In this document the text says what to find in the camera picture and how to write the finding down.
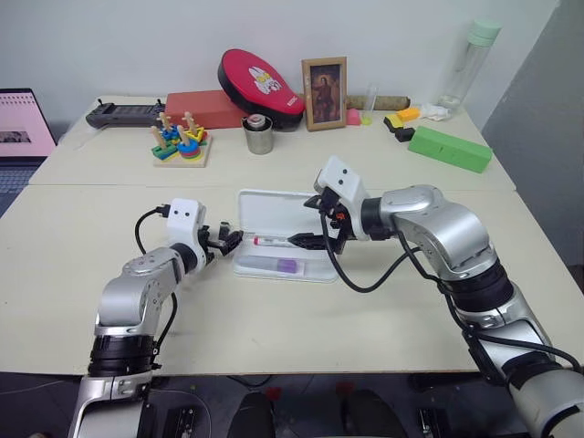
green block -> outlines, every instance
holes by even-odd
[[[493,156],[493,151],[487,146],[423,126],[416,129],[408,149],[478,173],[485,170]]]
[[[151,151],[156,158],[164,161],[176,153],[176,146],[167,141],[166,149],[163,149],[160,146],[156,146],[155,148],[152,148]]]

green sponge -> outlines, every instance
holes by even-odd
[[[423,126],[419,127],[413,134],[408,149],[478,173],[486,168],[493,156],[493,151],[487,146]]]

black cable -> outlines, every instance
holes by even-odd
[[[556,348],[550,347],[548,345],[536,344],[535,342],[527,342],[524,340],[515,340],[515,339],[505,339],[505,338],[498,338],[495,336],[486,335],[484,332],[476,331],[473,328],[470,328],[469,326],[464,324],[463,321],[459,318],[458,314],[456,313],[456,309],[454,308],[453,299],[450,296],[450,293],[448,292],[448,290],[443,286],[442,280],[440,280],[440,278],[438,278],[437,276],[432,276],[432,275],[428,274],[426,272],[426,270],[423,268],[423,266],[420,264],[420,261],[413,254],[413,250],[408,245],[408,242],[406,241],[403,233],[401,231],[398,231],[397,235],[400,239],[401,246],[403,247],[403,250],[406,252],[406,254],[410,258],[410,260],[412,261],[413,265],[416,267],[416,269],[418,270],[420,275],[423,276],[424,278],[432,280],[433,282],[436,283],[436,285],[438,286],[438,290],[446,298],[446,305],[448,306],[448,311],[450,312],[451,317],[453,317],[456,325],[463,331],[463,333],[466,336],[475,337],[477,339],[484,340],[486,342],[493,342],[495,344],[508,345],[510,347],[518,347],[520,349],[534,349],[537,351],[543,351],[545,353],[553,354],[554,356],[559,356],[560,358],[568,361],[570,363],[570,365],[572,366],[572,369],[575,372],[577,372],[577,373],[582,372],[582,368],[581,368],[578,360],[576,358],[574,358],[572,355],[570,355],[569,353],[567,353],[566,351],[563,351],[561,349],[556,349]]]
[[[420,263],[420,261],[418,260],[418,258],[413,254],[414,251],[408,245],[408,241],[405,239],[405,235],[403,235],[403,233],[401,231],[397,231],[396,234],[398,235],[398,239],[400,239],[400,243],[401,243],[401,247],[403,248],[403,251],[405,251],[405,254],[410,258],[410,261],[412,262],[413,266],[416,268],[418,273],[420,273],[420,275],[423,278],[425,278],[426,280],[431,280],[434,283],[436,283],[437,285],[440,285],[441,284],[440,278],[438,278],[437,276],[433,276],[431,274],[428,274],[426,272],[426,270],[423,268],[423,266]]]
[[[454,303],[453,303],[452,297],[450,296],[450,293],[448,292],[448,290],[443,286],[442,280],[440,278],[438,278],[437,276],[433,276],[431,274],[428,274],[428,272],[426,272],[426,270],[423,268],[422,264],[420,263],[420,261],[418,260],[418,258],[414,254],[414,253],[419,252],[420,248],[417,246],[415,248],[410,248],[410,246],[408,245],[408,242],[405,238],[405,235],[403,235],[403,232],[401,232],[401,231],[396,232],[396,235],[400,239],[401,247],[403,248],[404,254],[401,255],[400,258],[398,258],[393,263],[393,265],[390,266],[390,269],[388,270],[388,272],[386,272],[386,274],[384,274],[383,277],[380,278],[380,280],[377,283],[375,283],[375,285],[372,286],[372,289],[370,289],[370,287],[356,286],[347,278],[345,273],[342,271],[342,268],[340,267],[339,262],[337,261],[335,255],[334,255],[334,252],[332,251],[332,245],[330,244],[330,241],[329,241],[329,230],[327,228],[326,216],[324,213],[320,214],[320,223],[322,225],[322,234],[325,237],[325,247],[327,248],[328,258],[330,258],[330,261],[332,262],[333,266],[335,267],[335,269],[337,270],[337,272],[339,273],[339,276],[343,279],[343,281],[345,283],[347,283],[347,285],[349,287],[351,287],[352,289],[357,290],[357,292],[370,292],[370,290],[377,288],[381,283],[383,283],[383,281],[385,281],[387,279],[388,276],[390,276],[390,274],[393,272],[393,270],[397,267],[397,265],[399,263],[401,263],[406,257],[410,258],[410,261],[412,262],[413,266],[416,268],[418,273],[423,278],[425,278],[427,280],[431,280],[434,283],[436,283],[436,286],[438,286],[438,290],[446,298],[446,304],[448,306],[448,310],[450,312],[450,315],[454,319],[454,322],[456,323],[456,325],[463,331],[463,333],[466,336],[475,337],[477,339],[484,340],[486,342],[493,342],[495,344],[508,345],[510,347],[517,347],[520,349],[533,349],[536,351],[543,351],[545,353],[552,354],[554,356],[558,356],[558,357],[566,360],[567,362],[570,363],[570,365],[572,366],[572,369],[575,372],[582,373],[582,367],[580,366],[578,360],[576,358],[574,358],[572,355],[570,355],[569,353],[567,353],[566,351],[563,351],[561,349],[556,349],[555,347],[550,347],[548,345],[536,344],[535,342],[527,342],[524,340],[515,340],[515,339],[504,339],[504,338],[498,338],[495,336],[486,335],[485,333],[478,332],[478,331],[474,330],[473,328],[470,328],[469,326],[464,324],[463,321],[458,317],[458,314],[456,313],[456,310],[454,308]]]
[[[160,337],[158,338],[158,341],[156,342],[156,349],[158,349],[159,353],[161,351],[162,342],[164,341],[164,338],[166,338],[168,331],[171,329],[171,325],[174,322],[174,317],[176,317],[176,312],[179,309],[179,302],[176,299],[176,295],[174,294],[174,292],[171,293],[171,298],[172,298],[171,316],[168,318],[168,321],[166,322],[166,325],[164,326],[164,330],[162,331]]]
[[[329,230],[327,228],[327,219],[325,213],[320,214],[320,224],[322,225],[322,235],[325,239],[325,247],[327,248],[327,254],[328,258],[330,259],[330,263],[332,263],[333,267],[337,271],[337,274],[339,274],[340,278],[345,282],[345,284],[354,291],[359,292],[361,294],[368,294],[369,292],[372,292],[373,290],[381,286],[383,282],[387,280],[387,278],[393,273],[393,271],[395,271],[395,269],[400,265],[400,263],[403,262],[403,260],[405,260],[406,258],[408,258],[408,255],[405,253],[400,255],[398,259],[391,264],[389,269],[385,271],[385,274],[383,274],[381,278],[377,280],[373,285],[369,287],[360,287],[349,279],[347,274],[345,274],[345,271],[343,271],[343,268],[340,266],[339,261],[335,257],[335,252],[333,251],[332,245],[330,244],[329,240]],[[418,247],[409,249],[412,254],[420,251],[420,248]]]
[[[448,311],[450,315],[453,317],[454,322],[466,336],[474,337],[480,340],[484,340],[486,342],[493,342],[495,344],[502,344],[508,345],[510,347],[518,347],[520,349],[534,349],[537,351],[543,351],[544,353],[553,354],[554,356],[559,356],[560,358],[569,362],[572,366],[572,369],[581,374],[582,367],[580,366],[578,360],[574,358],[571,354],[563,351],[561,349],[556,349],[555,347],[550,347],[548,345],[543,344],[536,344],[535,342],[527,342],[525,340],[515,340],[515,339],[505,339],[505,338],[497,338],[495,336],[486,335],[484,332],[476,331],[466,324],[460,319],[458,314],[456,313],[456,309],[454,308],[453,299],[449,295],[444,295],[446,298],[446,305],[448,306]]]
[[[251,382],[247,381],[246,379],[244,379],[243,377],[237,377],[237,376],[226,376],[226,377],[230,381],[236,381],[240,385],[243,385],[248,390],[250,390],[250,389],[260,388],[260,387],[264,386],[266,383],[268,383],[269,381],[272,380],[272,378],[274,377],[274,375],[273,374],[270,374],[269,376],[267,376],[265,379],[263,379],[262,381],[260,381],[258,383],[251,383]]]
[[[138,219],[138,221],[136,221],[136,224],[134,225],[134,237],[136,237],[136,244],[138,244],[138,248],[143,254],[146,254],[146,250],[144,249],[144,245],[142,244],[142,241],[140,239],[140,225],[142,225],[142,222],[144,222],[144,219],[146,219],[148,216],[157,214],[159,212],[159,208],[160,207],[152,208],[150,211],[140,216],[140,219]]]
[[[140,239],[140,226],[142,225],[142,222],[144,222],[144,219],[146,219],[147,217],[157,213],[161,214],[162,217],[168,217],[170,208],[171,207],[168,204],[152,208],[151,210],[140,216],[140,219],[136,221],[136,224],[134,225],[134,237],[136,237],[136,244],[138,245],[138,248],[143,254],[146,254],[146,250],[144,249],[144,245],[142,244],[142,241]],[[166,338],[166,335],[168,334],[169,330],[171,329],[171,325],[174,322],[174,318],[176,317],[176,313],[178,312],[179,309],[179,302],[174,292],[171,293],[171,299],[172,312],[170,317],[168,318],[168,321],[166,321],[166,325],[164,326],[164,329],[162,330],[162,333],[158,338],[158,341],[156,342],[155,355],[158,355],[161,352],[162,342],[164,341],[164,338]]]

portrait painting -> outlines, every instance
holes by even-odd
[[[302,71],[308,130],[346,126],[347,59],[305,59]]]

gray wall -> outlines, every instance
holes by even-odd
[[[483,135],[564,262],[582,265],[584,1],[561,0]]]

